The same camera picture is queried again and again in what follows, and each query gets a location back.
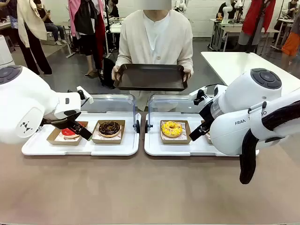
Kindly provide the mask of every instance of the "white sneaker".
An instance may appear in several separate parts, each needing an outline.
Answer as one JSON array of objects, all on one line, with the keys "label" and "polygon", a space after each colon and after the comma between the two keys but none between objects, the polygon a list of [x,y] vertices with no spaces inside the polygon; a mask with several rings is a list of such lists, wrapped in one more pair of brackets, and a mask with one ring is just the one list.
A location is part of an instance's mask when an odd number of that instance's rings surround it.
[{"label": "white sneaker", "polygon": [[61,42],[59,42],[59,41],[56,41],[55,44],[56,45],[62,45]]}]

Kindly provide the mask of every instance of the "donut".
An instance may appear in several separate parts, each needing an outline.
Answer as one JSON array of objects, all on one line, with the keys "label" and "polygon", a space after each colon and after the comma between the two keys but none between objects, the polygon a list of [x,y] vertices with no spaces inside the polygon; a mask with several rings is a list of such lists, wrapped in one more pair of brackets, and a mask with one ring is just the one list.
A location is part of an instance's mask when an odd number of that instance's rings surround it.
[{"label": "donut", "polygon": [[121,131],[119,123],[115,121],[106,121],[99,126],[99,133],[103,137],[115,137]]},{"label": "donut", "polygon": [[75,134],[69,128],[63,129],[61,131],[61,133],[62,133],[62,135],[64,136],[65,139],[75,139],[75,138],[79,137],[79,135]]},{"label": "donut", "polygon": [[161,131],[167,137],[179,137],[182,134],[182,125],[181,123],[168,121],[161,126]]}]

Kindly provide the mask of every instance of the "black bag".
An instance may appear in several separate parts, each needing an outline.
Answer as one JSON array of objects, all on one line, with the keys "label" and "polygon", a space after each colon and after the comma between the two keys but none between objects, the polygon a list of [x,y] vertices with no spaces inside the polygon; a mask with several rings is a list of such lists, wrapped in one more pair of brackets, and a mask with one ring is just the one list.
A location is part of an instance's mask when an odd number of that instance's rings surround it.
[{"label": "black bag", "polygon": [[112,80],[112,70],[114,66],[115,63],[112,60],[103,58],[103,76],[98,74],[102,86],[107,86],[110,89],[115,89],[115,86],[113,85],[114,81]]}]

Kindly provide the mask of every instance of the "white tray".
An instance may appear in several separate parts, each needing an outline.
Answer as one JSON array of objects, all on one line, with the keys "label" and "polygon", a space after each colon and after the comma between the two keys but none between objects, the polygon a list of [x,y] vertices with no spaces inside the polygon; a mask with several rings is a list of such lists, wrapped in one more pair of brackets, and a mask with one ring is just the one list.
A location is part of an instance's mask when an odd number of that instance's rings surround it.
[{"label": "white tray", "polygon": [[[141,123],[138,113],[135,119]],[[24,155],[91,155],[91,156],[130,156],[137,152],[139,137],[133,128],[133,112],[82,113],[78,121],[88,121],[87,129],[93,132],[98,120],[125,120],[125,131],[121,144],[95,144],[92,140],[82,139],[78,146],[51,145],[47,137],[54,130],[45,125],[36,132],[22,147]]]},{"label": "white tray", "polygon": [[201,124],[201,116],[199,114],[181,114],[180,112],[152,112],[151,124],[153,127],[145,134],[145,151],[152,156],[224,156],[213,145],[208,144],[206,137],[201,136],[195,142],[190,144],[163,144],[160,137],[160,121],[161,120],[187,120],[194,131]]}]

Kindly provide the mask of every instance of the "yellow donut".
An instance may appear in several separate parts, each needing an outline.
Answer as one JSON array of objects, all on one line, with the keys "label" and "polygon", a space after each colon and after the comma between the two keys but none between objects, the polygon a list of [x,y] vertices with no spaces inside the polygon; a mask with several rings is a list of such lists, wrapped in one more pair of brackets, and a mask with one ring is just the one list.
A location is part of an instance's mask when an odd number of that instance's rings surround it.
[{"label": "yellow donut", "polygon": [[161,130],[167,137],[179,137],[182,134],[182,125],[181,123],[168,121],[161,126]]}]

